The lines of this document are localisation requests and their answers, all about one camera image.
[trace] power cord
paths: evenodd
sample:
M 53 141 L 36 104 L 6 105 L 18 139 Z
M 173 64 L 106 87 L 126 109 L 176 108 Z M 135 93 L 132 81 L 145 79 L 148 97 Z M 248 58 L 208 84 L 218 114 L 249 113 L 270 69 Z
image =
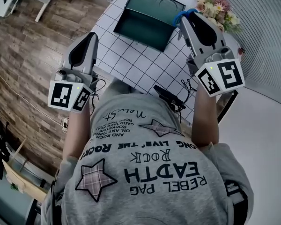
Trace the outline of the power cord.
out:
M 186 80 L 186 82 L 181 79 L 181 83 L 183 84 L 183 87 L 187 90 L 187 97 L 185 99 L 185 101 L 183 102 L 182 105 L 185 105 L 185 103 L 188 101 L 188 99 L 191 97 L 191 92 L 192 91 L 197 91 L 196 89 L 192 88 L 192 85 L 191 85 L 191 80 L 188 78 Z M 181 116 L 181 111 L 183 110 L 182 106 L 178 107 L 174 112 L 178 114 L 178 116 L 180 116 L 180 123 L 181 123 L 181 120 L 182 120 L 182 116 Z
M 14 12 L 15 7 L 17 6 L 17 3 L 18 3 L 19 0 L 13 0 L 13 1 L 15 1 L 14 5 L 13 5 L 13 7 L 11 8 L 10 12 L 8 13 L 8 15 L 5 16 L 5 17 L 8 17 L 9 15 L 11 15 L 11 14 Z
M 5 82 L 5 84 L 19 97 L 21 97 L 25 102 L 27 102 L 28 104 L 30 104 L 32 107 L 34 107 L 34 109 L 36 109 L 39 113 L 41 113 L 42 115 L 44 115 L 45 117 L 49 118 L 50 120 L 52 120 L 53 122 L 55 122 L 56 124 L 62 126 L 59 122 L 55 121 L 53 118 L 49 117 L 47 114 L 43 113 L 41 110 L 37 109 L 31 102 L 29 102 L 26 98 L 22 97 L 19 93 L 17 93 L 15 90 L 13 90 L 9 84 L 4 80 L 4 78 L 1 76 L 1 79 Z
M 91 115 L 93 115 L 93 113 L 94 113 L 94 110 L 95 110 L 95 105 L 94 105 L 94 97 L 97 97 L 98 98 L 98 102 L 100 102 L 100 98 L 99 98 L 99 95 L 97 94 L 97 92 L 98 91 L 100 91 L 103 87 L 105 87 L 106 86 L 106 81 L 104 80 L 104 79 L 99 79 L 99 81 L 103 81 L 104 82 L 104 85 L 100 88 L 100 89 L 98 89 L 98 90 L 96 90 L 93 94 L 92 94 L 92 106 L 93 106 L 93 111 L 92 111 L 92 113 L 89 115 L 90 117 L 91 117 Z

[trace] wooden floor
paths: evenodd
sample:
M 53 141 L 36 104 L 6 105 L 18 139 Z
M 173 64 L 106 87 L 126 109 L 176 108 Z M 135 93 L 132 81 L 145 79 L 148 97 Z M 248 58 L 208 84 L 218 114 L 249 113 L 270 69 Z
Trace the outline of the wooden floor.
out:
M 47 106 L 49 81 L 62 54 L 77 37 L 89 32 L 109 3 L 106 0 L 52 0 L 41 20 L 36 0 L 21 0 L 16 11 L 0 18 L 0 74 L 37 109 L 60 123 L 67 112 Z M 54 175 L 65 139 L 61 126 L 17 96 L 0 78 L 0 120 L 27 145 L 30 162 Z

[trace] white tiled table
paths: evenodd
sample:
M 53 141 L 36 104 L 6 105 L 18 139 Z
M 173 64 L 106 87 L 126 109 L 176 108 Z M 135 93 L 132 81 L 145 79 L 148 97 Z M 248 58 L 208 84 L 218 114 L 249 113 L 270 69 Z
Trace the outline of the white tiled table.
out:
M 194 0 L 177 0 L 193 6 Z M 114 0 L 105 10 L 93 28 L 99 37 L 96 66 L 126 82 L 145 94 L 158 96 L 154 85 L 167 89 L 182 101 L 186 99 L 187 90 L 181 79 L 190 78 L 186 59 L 190 53 L 184 39 L 177 39 L 176 29 L 164 52 L 159 52 L 146 45 L 113 33 L 127 0 Z M 196 78 L 191 79 L 193 88 L 197 88 Z M 186 102 L 182 117 L 192 122 L 195 93 Z

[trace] star graphic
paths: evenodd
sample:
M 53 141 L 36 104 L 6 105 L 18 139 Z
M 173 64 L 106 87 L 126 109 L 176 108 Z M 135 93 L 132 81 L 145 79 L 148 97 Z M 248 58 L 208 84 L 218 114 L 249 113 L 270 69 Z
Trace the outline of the star graphic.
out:
M 75 190 L 88 191 L 90 196 L 99 201 L 102 189 L 118 181 L 104 172 L 105 159 L 101 159 L 93 166 L 81 166 L 81 180 Z
M 151 124 L 139 125 L 139 127 L 150 129 L 154 131 L 159 137 L 162 137 L 169 133 L 184 136 L 182 133 L 178 132 L 176 128 L 164 126 L 155 119 L 152 119 Z

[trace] gray t-shirt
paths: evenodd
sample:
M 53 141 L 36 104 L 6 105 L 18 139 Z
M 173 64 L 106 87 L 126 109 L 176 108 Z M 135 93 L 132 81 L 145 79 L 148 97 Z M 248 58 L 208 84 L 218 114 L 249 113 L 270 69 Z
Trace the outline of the gray t-shirt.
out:
M 248 196 L 246 174 L 226 144 L 202 153 L 185 137 L 175 114 L 153 96 L 125 94 L 96 109 L 91 138 L 77 160 L 62 161 L 54 188 L 63 224 L 233 224 L 224 182 Z M 49 223 L 50 195 L 42 206 Z

